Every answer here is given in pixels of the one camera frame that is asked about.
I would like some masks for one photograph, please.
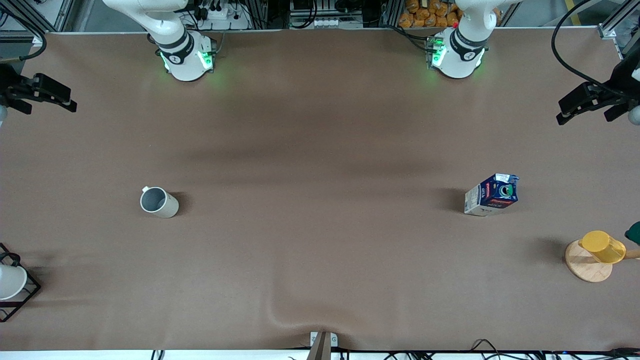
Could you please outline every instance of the wooden handle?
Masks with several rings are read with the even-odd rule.
[[[640,250],[627,250],[627,254],[625,255],[625,260],[639,259],[639,258],[640,258]]]

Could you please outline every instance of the green led light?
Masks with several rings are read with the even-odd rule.
[[[211,55],[209,53],[203,53],[201,51],[198,52],[198,57],[200,58],[200,62],[205,69],[211,68]]]
[[[446,46],[443,45],[438,51],[436,51],[435,54],[433,54],[433,61],[431,62],[431,64],[433,66],[440,66],[446,54],[447,54],[447,48]]]
[[[163,54],[162,52],[160,52],[160,57],[162,58],[162,61],[163,61],[163,63],[164,63],[164,68],[165,68],[167,71],[170,71],[170,69],[169,69],[169,64],[166,62],[166,58],[164,57],[164,54]]]

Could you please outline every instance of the green object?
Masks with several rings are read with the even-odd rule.
[[[211,64],[213,58],[210,53],[203,53],[201,51],[198,52],[198,57],[200,58],[200,62],[205,69],[211,69],[213,66]]]
[[[512,196],[513,195],[513,185],[508,184],[500,187],[500,194],[502,196]]]
[[[631,225],[629,230],[625,232],[625,237],[634,243],[640,245],[640,221]]]
[[[169,64],[166,62],[166,58],[164,57],[164,54],[162,53],[162,51],[160,52],[160,57],[162,58],[162,61],[164,62],[164,68],[169,71]]]
[[[440,66],[440,64],[442,64],[442,59],[444,59],[446,52],[447,52],[447,47],[444,45],[441,45],[440,48],[436,51],[436,53],[433,55],[432,64],[434,66]]]

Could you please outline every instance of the white mug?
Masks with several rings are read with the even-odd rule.
[[[7,300],[16,295],[27,284],[27,270],[20,266],[20,256],[12,252],[0,254],[0,260],[9,256],[11,265],[0,264],[0,300]]]
[[[178,200],[157,186],[145,186],[140,197],[140,207],[157,217],[170,218],[178,212]]]

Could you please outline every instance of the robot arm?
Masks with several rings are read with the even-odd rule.
[[[32,79],[21,76],[9,64],[0,64],[0,124],[7,117],[7,108],[27,115],[31,104],[49,102],[63,109],[76,112],[77,104],[71,99],[71,89],[45,74],[35,74]]]
[[[465,12],[458,27],[447,28],[435,35],[442,44],[429,54],[431,67],[439,69],[450,78],[465,78],[480,66],[491,32],[497,19],[493,9],[504,4],[519,3],[521,0],[456,0]]]
[[[164,67],[176,79],[193,81],[213,71],[216,42],[188,31],[175,13],[188,0],[103,0],[108,7],[135,20],[160,48]]]
[[[161,44],[171,44],[185,30],[175,13],[187,6],[188,0],[103,0],[104,4],[135,20]]]
[[[558,102],[558,124],[565,125],[576,115],[611,106],[604,111],[608,122],[628,112],[629,121],[640,125],[640,70],[636,69],[639,65],[640,48],[637,48],[616,65],[609,80],[602,84],[604,86],[587,81],[573,89]]]
[[[460,25],[472,40],[485,40],[491,35],[497,19],[493,9],[504,4],[519,3],[521,0],[456,0],[458,8],[465,12]]]

